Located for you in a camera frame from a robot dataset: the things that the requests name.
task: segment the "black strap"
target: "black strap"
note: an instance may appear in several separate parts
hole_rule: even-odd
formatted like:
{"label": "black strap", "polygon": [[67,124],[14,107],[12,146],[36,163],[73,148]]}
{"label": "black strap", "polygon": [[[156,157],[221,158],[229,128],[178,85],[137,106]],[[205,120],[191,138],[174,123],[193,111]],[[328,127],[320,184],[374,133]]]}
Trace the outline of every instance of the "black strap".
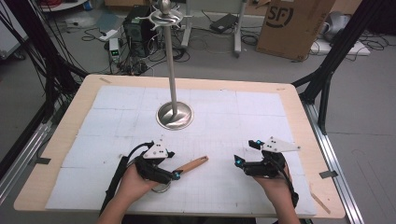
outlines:
{"label": "black strap", "polygon": [[122,157],[117,167],[116,173],[114,174],[113,178],[111,179],[110,185],[106,190],[106,197],[103,201],[102,208],[100,209],[99,216],[102,215],[103,211],[105,210],[108,202],[114,197],[116,194],[117,187],[119,186],[120,180],[122,179],[123,174],[125,173],[128,165],[128,157]]}

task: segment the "metal pole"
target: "metal pole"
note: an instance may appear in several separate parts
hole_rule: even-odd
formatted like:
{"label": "metal pole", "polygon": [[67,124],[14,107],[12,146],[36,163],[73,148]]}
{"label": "metal pole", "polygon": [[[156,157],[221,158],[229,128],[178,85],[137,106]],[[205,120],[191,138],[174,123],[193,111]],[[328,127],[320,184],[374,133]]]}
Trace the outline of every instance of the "metal pole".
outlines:
{"label": "metal pole", "polygon": [[168,67],[169,67],[169,85],[171,90],[172,111],[173,111],[173,115],[176,115],[177,97],[176,97],[176,84],[175,84],[175,69],[173,65],[171,27],[164,26],[163,29],[165,33],[166,61],[168,61]]}

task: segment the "hand-mounted device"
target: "hand-mounted device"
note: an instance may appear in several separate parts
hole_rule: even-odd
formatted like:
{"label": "hand-mounted device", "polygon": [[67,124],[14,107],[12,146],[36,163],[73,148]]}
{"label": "hand-mounted device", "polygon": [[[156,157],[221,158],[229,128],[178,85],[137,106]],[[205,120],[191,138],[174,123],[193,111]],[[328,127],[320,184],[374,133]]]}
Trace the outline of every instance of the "hand-mounted device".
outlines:
{"label": "hand-mounted device", "polygon": [[271,137],[265,143],[260,140],[256,142],[249,140],[248,144],[250,147],[256,148],[262,152],[262,161],[245,161],[233,155],[235,166],[241,168],[246,175],[251,176],[275,178],[281,173],[288,184],[291,201],[295,207],[299,200],[299,195],[294,191],[290,178],[285,173],[284,169],[287,162],[282,152],[300,150],[300,147],[274,137]]}
{"label": "hand-mounted device", "polygon": [[[141,147],[148,147],[148,150],[143,151],[139,156],[135,157],[130,161],[132,155]],[[108,202],[114,197],[120,180],[125,173],[128,166],[131,164],[136,165],[137,172],[148,180],[153,180],[162,184],[167,184],[171,180],[180,179],[180,174],[183,171],[175,170],[174,172],[168,172],[158,167],[166,158],[172,158],[175,155],[174,152],[168,152],[164,147],[162,140],[154,143],[143,143],[135,147],[128,156],[123,156],[120,160],[119,166],[117,167],[116,173],[111,179],[108,190],[106,191],[106,197],[103,202],[100,214],[105,210]]]}

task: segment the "tool handle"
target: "tool handle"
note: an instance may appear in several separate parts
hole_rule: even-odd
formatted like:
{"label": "tool handle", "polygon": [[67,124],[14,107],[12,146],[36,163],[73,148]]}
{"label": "tool handle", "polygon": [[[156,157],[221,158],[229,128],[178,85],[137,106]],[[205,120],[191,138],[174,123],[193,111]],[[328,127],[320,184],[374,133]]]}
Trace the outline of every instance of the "tool handle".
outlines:
{"label": "tool handle", "polygon": [[178,167],[176,170],[182,171],[182,173],[184,174],[190,170],[195,169],[196,167],[200,166],[201,164],[205,163],[208,160],[209,160],[209,158],[207,156],[203,156],[203,157],[200,157],[196,160],[190,161],[190,162]]}

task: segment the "wrist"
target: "wrist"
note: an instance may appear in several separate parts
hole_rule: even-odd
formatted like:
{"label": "wrist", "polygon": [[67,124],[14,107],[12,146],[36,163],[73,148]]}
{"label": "wrist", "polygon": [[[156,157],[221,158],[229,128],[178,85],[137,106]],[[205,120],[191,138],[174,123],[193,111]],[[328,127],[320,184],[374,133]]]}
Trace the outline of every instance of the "wrist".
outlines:
{"label": "wrist", "polygon": [[112,199],[113,203],[118,206],[118,208],[126,211],[129,206],[131,206],[132,203],[134,203],[136,200],[134,199],[129,199],[128,197],[121,197],[120,195],[116,194],[114,198]]}
{"label": "wrist", "polygon": [[272,199],[270,201],[274,206],[274,208],[282,208],[286,206],[286,207],[292,207],[294,209],[293,202],[291,201],[291,197],[280,196],[279,198]]}

